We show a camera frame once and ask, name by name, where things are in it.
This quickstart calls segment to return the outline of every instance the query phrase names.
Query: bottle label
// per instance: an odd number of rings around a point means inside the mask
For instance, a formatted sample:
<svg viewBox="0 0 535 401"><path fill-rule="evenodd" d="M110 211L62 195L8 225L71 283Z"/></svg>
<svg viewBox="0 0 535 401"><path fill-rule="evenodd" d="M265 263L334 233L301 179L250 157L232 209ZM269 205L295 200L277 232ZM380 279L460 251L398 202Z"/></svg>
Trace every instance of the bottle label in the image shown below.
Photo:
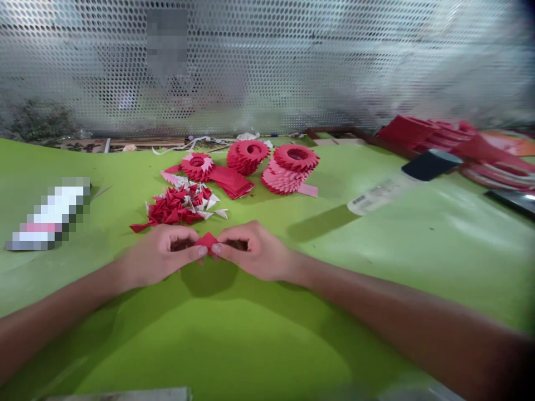
<svg viewBox="0 0 535 401"><path fill-rule="evenodd" d="M393 179L383 181L375 188L349 202L348 208L351 212L363 216L390 203L394 198L419 183L420 181L412 177L400 174Z"/></svg>

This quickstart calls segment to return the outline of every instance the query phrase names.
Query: paper scrap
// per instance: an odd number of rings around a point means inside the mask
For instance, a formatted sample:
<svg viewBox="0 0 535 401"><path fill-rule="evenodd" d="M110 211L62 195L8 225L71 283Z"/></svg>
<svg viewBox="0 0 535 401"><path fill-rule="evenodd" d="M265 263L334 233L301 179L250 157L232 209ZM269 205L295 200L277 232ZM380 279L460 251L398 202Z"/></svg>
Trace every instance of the paper scrap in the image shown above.
<svg viewBox="0 0 535 401"><path fill-rule="evenodd" d="M126 145L123 151L135 151L138 147L134 144Z"/></svg>
<svg viewBox="0 0 535 401"><path fill-rule="evenodd" d="M308 195L313 198L318 197L318 187L314 187L312 185L303 184L299 187L297 192L302 193L303 195Z"/></svg>

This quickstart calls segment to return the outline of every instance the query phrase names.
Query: pink paper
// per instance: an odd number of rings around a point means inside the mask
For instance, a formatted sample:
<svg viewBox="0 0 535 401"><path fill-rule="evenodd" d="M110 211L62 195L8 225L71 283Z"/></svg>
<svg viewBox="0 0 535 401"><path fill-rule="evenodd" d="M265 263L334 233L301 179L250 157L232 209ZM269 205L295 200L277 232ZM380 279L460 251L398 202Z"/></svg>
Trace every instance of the pink paper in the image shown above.
<svg viewBox="0 0 535 401"><path fill-rule="evenodd" d="M174 174L166 173L165 171L160 171L162 174L162 177L165 181L167 181L169 184L177 185L178 184L178 176Z"/></svg>
<svg viewBox="0 0 535 401"><path fill-rule="evenodd" d="M299 187L297 192L314 198L318 197L318 187L313 187L312 185L303 184Z"/></svg>

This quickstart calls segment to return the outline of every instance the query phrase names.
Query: perforated metal sheet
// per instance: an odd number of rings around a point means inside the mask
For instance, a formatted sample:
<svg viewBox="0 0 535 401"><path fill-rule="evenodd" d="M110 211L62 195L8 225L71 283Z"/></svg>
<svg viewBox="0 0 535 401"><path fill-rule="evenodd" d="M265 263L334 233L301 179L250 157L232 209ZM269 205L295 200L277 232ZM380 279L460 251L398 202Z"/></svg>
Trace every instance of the perforated metal sheet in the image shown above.
<svg viewBox="0 0 535 401"><path fill-rule="evenodd" d="M151 61L155 9L187 12L175 27L186 64ZM9 126L15 106L54 101L112 136L372 128L399 113L533 121L524 11L504 0L1 0L0 113Z"/></svg>

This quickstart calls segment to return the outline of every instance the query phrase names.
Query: green cutting mat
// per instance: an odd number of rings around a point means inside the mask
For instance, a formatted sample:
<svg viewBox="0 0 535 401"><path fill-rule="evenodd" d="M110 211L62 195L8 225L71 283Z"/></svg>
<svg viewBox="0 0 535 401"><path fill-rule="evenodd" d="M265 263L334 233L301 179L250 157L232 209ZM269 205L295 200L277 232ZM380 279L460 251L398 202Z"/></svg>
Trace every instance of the green cutting mat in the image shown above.
<svg viewBox="0 0 535 401"><path fill-rule="evenodd" d="M370 146L314 150L321 161L308 183L319 187L320 198L273 195L256 173L253 197L232 201L210 185L230 219L213 216L195 228L218 234L258 219L312 256L527 329L535 261L531 222L455 174L333 229L339 216L329 210L405 161ZM140 239L128 225L145 221L144 202L166 184L160 170L183 155L80 154L0 140L2 240L31 213L53 178L89 176L97 187L113 185L59 249L0 251L2 314L100 267ZM224 163L224 154L213 156ZM322 213L330 217L313 218ZM351 384L377 393L407 375L421 377L335 306L210 260L104 306L45 348L0 390L0 399L181 386L191 387L196 401L310 399Z"/></svg>

